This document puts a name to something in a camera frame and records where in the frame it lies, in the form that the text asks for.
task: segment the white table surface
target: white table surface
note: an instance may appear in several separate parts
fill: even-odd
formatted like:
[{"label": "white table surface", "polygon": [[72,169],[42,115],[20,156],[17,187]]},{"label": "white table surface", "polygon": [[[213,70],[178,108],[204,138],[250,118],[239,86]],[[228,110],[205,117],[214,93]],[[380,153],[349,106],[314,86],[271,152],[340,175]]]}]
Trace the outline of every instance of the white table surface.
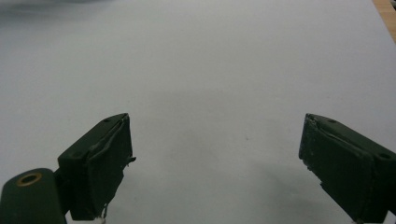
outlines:
[{"label": "white table surface", "polygon": [[304,114],[396,146],[370,0],[0,1],[1,185],[128,112],[107,223],[350,223],[298,159]]}]

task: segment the white surface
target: white surface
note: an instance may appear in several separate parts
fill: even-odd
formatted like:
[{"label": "white surface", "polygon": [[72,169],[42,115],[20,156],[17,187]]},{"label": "white surface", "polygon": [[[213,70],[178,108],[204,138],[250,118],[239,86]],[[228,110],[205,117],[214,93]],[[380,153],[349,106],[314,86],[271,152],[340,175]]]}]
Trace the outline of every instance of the white surface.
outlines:
[{"label": "white surface", "polygon": [[395,59],[370,0],[4,0],[0,184],[128,112],[107,223],[350,223],[298,159],[304,114],[393,149]]},{"label": "white surface", "polygon": [[384,224],[395,224],[395,220],[396,220],[396,216],[393,213],[388,212],[384,220]]}]

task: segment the screw hole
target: screw hole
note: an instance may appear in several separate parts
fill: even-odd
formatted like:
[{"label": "screw hole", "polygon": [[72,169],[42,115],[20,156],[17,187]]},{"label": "screw hole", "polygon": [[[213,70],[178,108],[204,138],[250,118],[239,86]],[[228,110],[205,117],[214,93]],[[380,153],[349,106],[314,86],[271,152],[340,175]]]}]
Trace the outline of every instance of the screw hole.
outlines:
[{"label": "screw hole", "polygon": [[385,154],[385,153],[380,153],[379,156],[380,156],[381,158],[384,158],[384,159],[387,159],[387,160],[390,159],[390,155]]},{"label": "screw hole", "polygon": [[40,173],[24,175],[23,177],[18,179],[17,186],[26,187],[26,186],[32,185],[35,182],[37,182],[38,180],[40,180],[41,176],[42,176],[42,174],[40,174]]}]

